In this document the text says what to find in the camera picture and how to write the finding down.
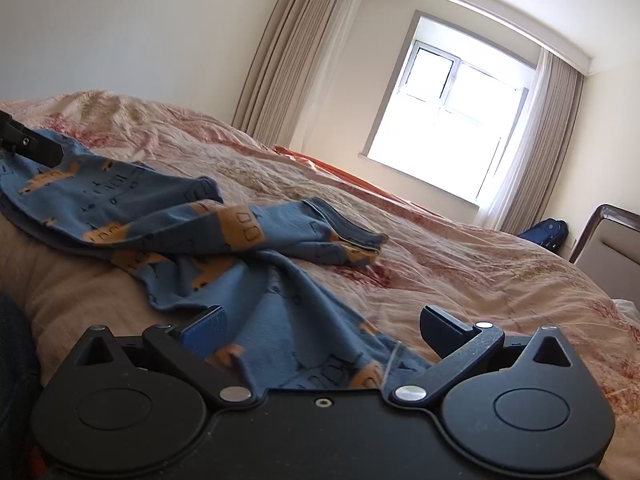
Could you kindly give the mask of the brown padded headboard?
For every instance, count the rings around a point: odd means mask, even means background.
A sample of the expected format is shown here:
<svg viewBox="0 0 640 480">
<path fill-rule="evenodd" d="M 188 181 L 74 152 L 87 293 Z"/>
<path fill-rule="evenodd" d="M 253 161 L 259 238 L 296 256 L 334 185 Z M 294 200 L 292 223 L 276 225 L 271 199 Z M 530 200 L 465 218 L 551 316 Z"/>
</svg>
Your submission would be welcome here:
<svg viewBox="0 0 640 480">
<path fill-rule="evenodd" d="M 639 307 L 640 218 L 609 204 L 589 218 L 570 255 L 570 263 L 584 272 L 612 299 Z"/>
</svg>

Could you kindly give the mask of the beige left curtain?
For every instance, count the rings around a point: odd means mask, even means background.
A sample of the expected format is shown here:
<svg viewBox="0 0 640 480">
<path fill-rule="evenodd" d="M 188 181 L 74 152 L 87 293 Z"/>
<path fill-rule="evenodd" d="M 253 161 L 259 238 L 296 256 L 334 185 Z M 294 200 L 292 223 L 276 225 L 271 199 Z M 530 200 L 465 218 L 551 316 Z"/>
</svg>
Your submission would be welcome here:
<svg viewBox="0 0 640 480">
<path fill-rule="evenodd" d="M 362 0 L 278 0 L 232 126 L 262 144 L 302 148 L 329 93 Z"/>
</svg>

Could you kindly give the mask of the beige right curtain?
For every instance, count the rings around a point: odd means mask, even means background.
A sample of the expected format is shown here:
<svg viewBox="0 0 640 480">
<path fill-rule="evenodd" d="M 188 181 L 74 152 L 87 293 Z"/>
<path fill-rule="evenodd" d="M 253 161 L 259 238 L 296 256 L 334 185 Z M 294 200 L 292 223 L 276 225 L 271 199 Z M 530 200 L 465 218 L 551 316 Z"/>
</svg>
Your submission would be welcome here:
<svg viewBox="0 0 640 480">
<path fill-rule="evenodd" d="M 489 170 L 474 223 L 518 234 L 542 219 L 572 138 L 585 77 L 541 50 L 521 117 Z"/>
</svg>

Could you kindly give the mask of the white framed window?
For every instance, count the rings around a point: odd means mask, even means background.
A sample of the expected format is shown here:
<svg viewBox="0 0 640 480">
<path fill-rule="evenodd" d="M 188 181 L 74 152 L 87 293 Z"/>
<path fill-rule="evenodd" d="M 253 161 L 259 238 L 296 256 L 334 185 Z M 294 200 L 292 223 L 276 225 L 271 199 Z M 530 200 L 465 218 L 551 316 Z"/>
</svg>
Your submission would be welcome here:
<svg viewBox="0 0 640 480">
<path fill-rule="evenodd" d="M 419 14 L 402 48 L 364 154 L 474 203 L 503 154 L 535 66 Z"/>
</svg>

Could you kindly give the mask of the floral peach bed quilt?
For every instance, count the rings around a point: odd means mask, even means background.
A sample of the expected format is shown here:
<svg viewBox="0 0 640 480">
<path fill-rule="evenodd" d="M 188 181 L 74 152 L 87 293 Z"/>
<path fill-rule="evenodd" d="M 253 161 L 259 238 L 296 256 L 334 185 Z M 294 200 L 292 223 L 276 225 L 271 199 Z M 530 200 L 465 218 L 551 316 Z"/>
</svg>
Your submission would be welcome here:
<svg viewBox="0 0 640 480">
<path fill-rule="evenodd" d="M 309 263 L 310 276 L 373 326 L 424 358 L 418 315 L 427 304 L 514 334 L 558 326 L 588 365 L 615 413 L 602 466 L 613 479 L 639 474 L 639 325 L 559 256 L 509 234 L 454 222 L 303 157 L 266 148 L 202 113 L 107 91 L 6 101 L 32 128 L 71 136 L 100 155 L 166 174 L 214 179 L 230 205 L 321 197 L 387 242 L 364 269 Z"/>
</svg>

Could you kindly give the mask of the blue patterned children's pants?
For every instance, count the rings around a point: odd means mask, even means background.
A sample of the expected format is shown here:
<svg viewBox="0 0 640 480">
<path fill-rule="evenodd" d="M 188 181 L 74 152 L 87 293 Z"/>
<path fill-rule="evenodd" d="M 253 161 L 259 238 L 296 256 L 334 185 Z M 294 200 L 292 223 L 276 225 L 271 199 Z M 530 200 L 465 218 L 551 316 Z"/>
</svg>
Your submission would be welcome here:
<svg viewBox="0 0 640 480">
<path fill-rule="evenodd" d="M 318 198 L 228 206 L 209 178 L 102 157 L 61 133 L 54 168 L 1 156 L 1 290 L 51 376 L 92 324 L 228 318 L 214 356 L 256 389 L 381 388 L 396 340 L 300 267 L 368 266 L 385 236 Z"/>
</svg>

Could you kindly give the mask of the beige curtain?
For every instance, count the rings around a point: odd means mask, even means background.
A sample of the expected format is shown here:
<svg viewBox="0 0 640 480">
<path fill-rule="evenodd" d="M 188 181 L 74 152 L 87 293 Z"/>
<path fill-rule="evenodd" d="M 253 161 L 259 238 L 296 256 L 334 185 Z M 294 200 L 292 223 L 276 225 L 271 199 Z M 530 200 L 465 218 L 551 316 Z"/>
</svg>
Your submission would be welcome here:
<svg viewBox="0 0 640 480">
<path fill-rule="evenodd" d="M 329 93 L 362 0 L 278 0 L 232 126 L 262 144 L 302 148 Z"/>
<path fill-rule="evenodd" d="M 489 170 L 474 223 L 518 234 L 542 219 L 572 138 L 585 77 L 541 50 L 521 117 Z"/>
</svg>

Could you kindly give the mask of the blue backpack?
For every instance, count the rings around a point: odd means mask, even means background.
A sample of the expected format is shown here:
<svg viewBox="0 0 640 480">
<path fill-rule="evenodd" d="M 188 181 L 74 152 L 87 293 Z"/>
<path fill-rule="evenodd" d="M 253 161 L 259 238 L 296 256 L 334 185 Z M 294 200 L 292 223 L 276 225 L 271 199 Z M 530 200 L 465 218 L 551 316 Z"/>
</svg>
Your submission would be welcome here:
<svg viewBox="0 0 640 480">
<path fill-rule="evenodd" d="M 564 220 L 549 218 L 521 232 L 518 237 L 557 254 L 568 237 L 568 225 Z"/>
</svg>

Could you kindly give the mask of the orange bed sheet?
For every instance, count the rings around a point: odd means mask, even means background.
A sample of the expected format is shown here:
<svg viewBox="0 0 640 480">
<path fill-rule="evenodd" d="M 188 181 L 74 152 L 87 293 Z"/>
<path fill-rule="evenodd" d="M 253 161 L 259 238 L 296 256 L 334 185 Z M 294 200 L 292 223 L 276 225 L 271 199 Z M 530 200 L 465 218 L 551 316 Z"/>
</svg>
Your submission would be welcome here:
<svg viewBox="0 0 640 480">
<path fill-rule="evenodd" d="M 356 186 L 356 188 L 360 188 L 360 190 L 369 192 L 370 194 L 376 195 L 378 197 L 385 198 L 386 200 L 389 200 L 396 205 L 403 206 L 414 211 L 419 211 L 421 214 L 431 213 L 430 210 L 417 203 L 413 203 L 411 200 L 406 200 L 405 198 L 395 195 L 394 193 L 387 192 L 367 180 L 363 180 L 360 177 L 357 177 L 346 170 L 328 164 L 327 162 L 322 162 L 322 160 L 318 158 L 292 151 L 289 148 L 285 148 L 284 146 L 279 145 L 275 146 L 273 148 L 273 151 L 275 151 L 278 155 L 291 159 L 293 162 L 299 162 L 300 164 L 303 164 L 313 170 L 328 174 L 329 176 L 334 177 L 337 180 L 341 180 L 348 184 L 351 184 L 352 186 Z"/>
</svg>

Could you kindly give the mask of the white pillow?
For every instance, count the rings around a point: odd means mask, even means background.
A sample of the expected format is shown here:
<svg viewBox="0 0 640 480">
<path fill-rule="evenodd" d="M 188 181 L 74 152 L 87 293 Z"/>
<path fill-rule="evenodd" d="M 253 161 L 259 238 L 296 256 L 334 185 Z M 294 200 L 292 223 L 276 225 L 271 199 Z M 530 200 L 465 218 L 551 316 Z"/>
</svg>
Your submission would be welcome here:
<svg viewBox="0 0 640 480">
<path fill-rule="evenodd" d="M 626 323 L 635 328 L 640 328 L 640 312 L 632 301 L 627 299 L 614 299 L 613 302 L 620 317 Z"/>
</svg>

